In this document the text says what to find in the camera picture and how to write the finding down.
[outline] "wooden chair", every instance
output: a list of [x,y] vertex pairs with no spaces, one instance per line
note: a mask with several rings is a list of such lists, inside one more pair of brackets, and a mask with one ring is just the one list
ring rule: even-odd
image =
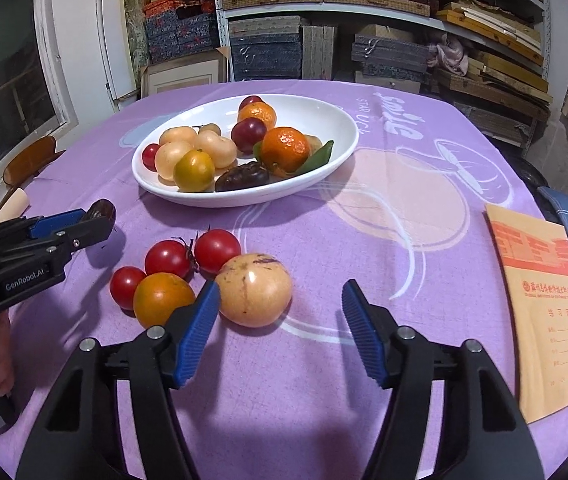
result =
[[2,178],[10,189],[0,203],[0,209],[19,187],[29,179],[38,176],[46,166],[64,153],[63,151],[56,152],[56,147],[55,137],[42,137],[24,148],[9,162]]

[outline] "orange tomato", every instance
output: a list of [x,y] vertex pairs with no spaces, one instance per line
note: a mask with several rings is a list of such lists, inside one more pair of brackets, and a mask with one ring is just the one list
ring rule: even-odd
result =
[[169,272],[156,272],[139,282],[133,295],[133,311],[144,328],[163,325],[176,308],[195,301],[190,285]]
[[274,128],[275,123],[277,122],[277,115],[275,113],[275,110],[273,110],[270,105],[267,105],[264,102],[256,102],[246,105],[237,114],[237,122],[239,123],[240,121],[248,119],[249,117],[257,117],[258,119],[262,120],[266,125],[267,130]]
[[310,154],[310,144],[302,132],[280,126],[266,132],[259,156],[270,173],[286,176],[298,170]]

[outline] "green leaf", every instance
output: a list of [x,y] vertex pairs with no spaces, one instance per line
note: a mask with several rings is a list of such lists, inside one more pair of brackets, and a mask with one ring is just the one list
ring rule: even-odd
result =
[[261,162],[261,159],[259,158],[260,153],[261,153],[261,141],[255,142],[255,145],[253,146],[253,156],[255,157],[255,160],[257,160],[257,162]]
[[331,160],[331,153],[333,152],[333,144],[332,140],[329,140],[326,144],[324,144],[319,150],[314,152],[310,157],[306,159],[306,162],[301,165],[301,167],[291,174],[291,176],[300,176],[304,173],[308,173],[310,171],[316,170],[317,168],[321,168],[328,164],[328,161]]

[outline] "purple tablecloth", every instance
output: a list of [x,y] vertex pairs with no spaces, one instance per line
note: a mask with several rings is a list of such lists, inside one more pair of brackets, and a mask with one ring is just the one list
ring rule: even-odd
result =
[[[288,93],[342,107],[361,132],[352,158],[326,181],[272,203],[197,210],[139,189],[134,147],[168,117],[229,96]],[[110,118],[27,188],[28,214],[88,208],[108,198],[117,232],[80,251],[64,283],[13,309],[15,398],[24,411],[0,436],[12,475],[48,389],[87,336],[102,344],[134,338],[135,319],[110,298],[113,270],[143,266],[145,252],[209,225],[235,232],[244,251],[278,257],[295,282],[278,326],[249,331],[215,324],[199,370],[174,401],[203,480],[360,478],[389,393],[366,377],[341,313],[341,285],[355,278],[372,303],[431,340],[483,342],[515,385],[513,332],[486,203],[539,216],[499,152],[457,110],[420,96],[319,81],[259,81],[158,94]],[[203,280],[192,285],[199,290]],[[127,462],[143,478],[122,388]],[[420,471],[435,460],[442,388],[433,391]],[[568,455],[568,408],[532,425],[551,474]]]

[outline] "person's hand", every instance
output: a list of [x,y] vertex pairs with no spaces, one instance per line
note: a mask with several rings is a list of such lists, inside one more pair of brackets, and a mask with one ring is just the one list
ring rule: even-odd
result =
[[13,360],[11,359],[11,321],[8,311],[0,314],[0,397],[13,389],[15,377],[13,375]]

